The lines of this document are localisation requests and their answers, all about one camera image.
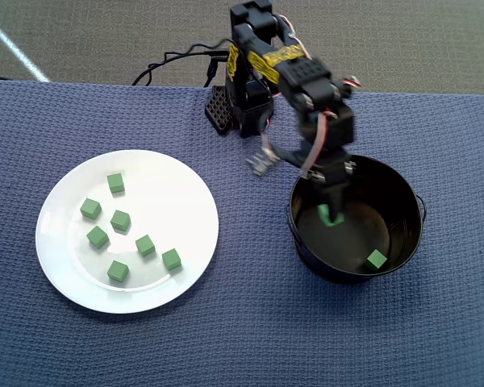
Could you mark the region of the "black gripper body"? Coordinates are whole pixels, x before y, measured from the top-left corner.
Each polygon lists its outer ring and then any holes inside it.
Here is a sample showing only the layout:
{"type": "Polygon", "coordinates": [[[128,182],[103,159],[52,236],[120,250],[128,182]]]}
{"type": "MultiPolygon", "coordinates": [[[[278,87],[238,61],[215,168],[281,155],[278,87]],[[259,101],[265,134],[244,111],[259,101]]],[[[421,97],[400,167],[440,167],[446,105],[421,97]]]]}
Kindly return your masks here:
{"type": "Polygon", "coordinates": [[[344,146],[353,142],[353,132],[353,111],[346,105],[299,115],[300,176],[315,177],[327,185],[343,181],[348,162],[344,146]]]}

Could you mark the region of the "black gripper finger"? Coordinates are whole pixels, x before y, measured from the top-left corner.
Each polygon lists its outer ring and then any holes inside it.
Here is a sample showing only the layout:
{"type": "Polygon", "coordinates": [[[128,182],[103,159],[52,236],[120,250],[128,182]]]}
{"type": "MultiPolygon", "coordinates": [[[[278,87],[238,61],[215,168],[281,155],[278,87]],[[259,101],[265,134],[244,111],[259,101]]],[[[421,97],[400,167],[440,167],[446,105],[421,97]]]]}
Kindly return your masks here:
{"type": "Polygon", "coordinates": [[[345,182],[329,185],[326,188],[328,218],[330,221],[336,221],[344,212],[344,190],[345,182]]]}

